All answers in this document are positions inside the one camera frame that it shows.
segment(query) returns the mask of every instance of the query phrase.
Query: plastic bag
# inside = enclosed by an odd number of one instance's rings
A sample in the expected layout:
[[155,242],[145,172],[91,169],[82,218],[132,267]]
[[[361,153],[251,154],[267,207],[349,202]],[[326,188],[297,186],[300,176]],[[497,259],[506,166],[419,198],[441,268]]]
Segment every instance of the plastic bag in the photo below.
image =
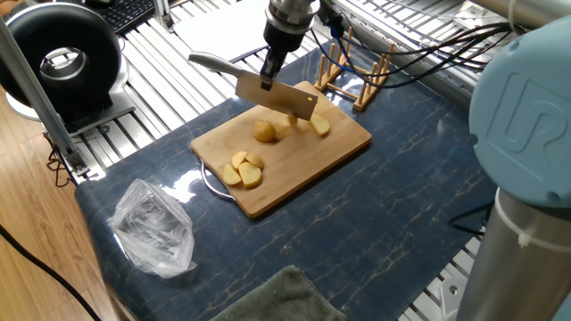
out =
[[196,267],[193,223],[182,206],[158,186],[136,179],[109,220],[133,264],[170,278]]

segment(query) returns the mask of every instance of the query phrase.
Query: cleaver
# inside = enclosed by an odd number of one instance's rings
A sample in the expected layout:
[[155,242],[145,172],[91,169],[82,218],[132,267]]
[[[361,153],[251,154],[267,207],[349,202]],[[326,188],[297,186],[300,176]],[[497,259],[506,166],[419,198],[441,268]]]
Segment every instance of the cleaver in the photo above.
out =
[[242,99],[268,107],[274,111],[293,114],[295,117],[310,120],[318,102],[316,95],[273,81],[268,91],[261,88],[260,75],[243,70],[234,64],[209,53],[191,53],[190,62],[196,62],[211,70],[236,76],[236,95]]

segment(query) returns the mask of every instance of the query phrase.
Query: potato piece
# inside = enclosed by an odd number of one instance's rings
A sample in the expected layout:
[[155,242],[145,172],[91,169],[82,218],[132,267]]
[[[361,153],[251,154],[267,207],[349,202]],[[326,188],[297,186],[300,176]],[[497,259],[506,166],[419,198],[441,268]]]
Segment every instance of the potato piece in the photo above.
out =
[[297,124],[297,117],[295,117],[295,115],[292,113],[289,113],[287,114],[287,121],[289,121],[289,124],[293,126]]
[[242,178],[238,172],[236,172],[232,165],[228,163],[226,166],[224,166],[224,172],[222,172],[222,180],[228,185],[236,185],[242,182]]
[[256,165],[260,169],[264,169],[264,161],[261,159],[260,156],[254,154],[247,154],[246,160],[251,162],[253,165]]
[[322,137],[329,132],[329,122],[315,112],[311,115],[310,124],[313,127],[313,130],[318,133],[319,137]]
[[247,153],[248,152],[237,152],[232,156],[232,166],[235,170],[238,170],[238,166],[244,162]]
[[270,122],[257,120],[253,123],[252,135],[259,142],[269,143],[276,138],[276,129]]
[[238,172],[240,172],[245,188],[255,187],[261,182],[261,169],[249,162],[240,164]]

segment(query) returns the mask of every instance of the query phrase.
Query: wooden floor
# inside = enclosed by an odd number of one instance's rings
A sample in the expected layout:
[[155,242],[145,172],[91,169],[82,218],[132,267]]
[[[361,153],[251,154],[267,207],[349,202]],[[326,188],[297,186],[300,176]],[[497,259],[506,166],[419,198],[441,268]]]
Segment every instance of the wooden floor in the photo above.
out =
[[[0,223],[66,278],[102,320],[117,320],[73,197],[75,187],[55,187],[55,174],[46,167],[51,148],[40,124],[15,114],[1,87],[0,96]],[[58,283],[0,238],[0,321],[12,320],[90,317]]]

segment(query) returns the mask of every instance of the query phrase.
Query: wooden cutting board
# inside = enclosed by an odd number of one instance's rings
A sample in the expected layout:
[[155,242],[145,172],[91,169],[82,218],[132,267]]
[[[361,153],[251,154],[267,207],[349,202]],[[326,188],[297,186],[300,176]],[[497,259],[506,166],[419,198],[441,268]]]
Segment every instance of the wooden cutting board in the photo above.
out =
[[[319,97],[315,112],[331,124],[326,136],[319,137],[308,121],[299,119],[292,127],[285,114],[258,105],[191,143],[194,153],[220,180],[224,165],[236,152],[251,152],[263,158],[265,168],[257,187],[227,185],[250,218],[259,216],[371,141],[371,134],[365,128],[312,84],[304,81],[295,87]],[[276,127],[275,143],[260,143],[252,137],[256,120],[269,121]]]

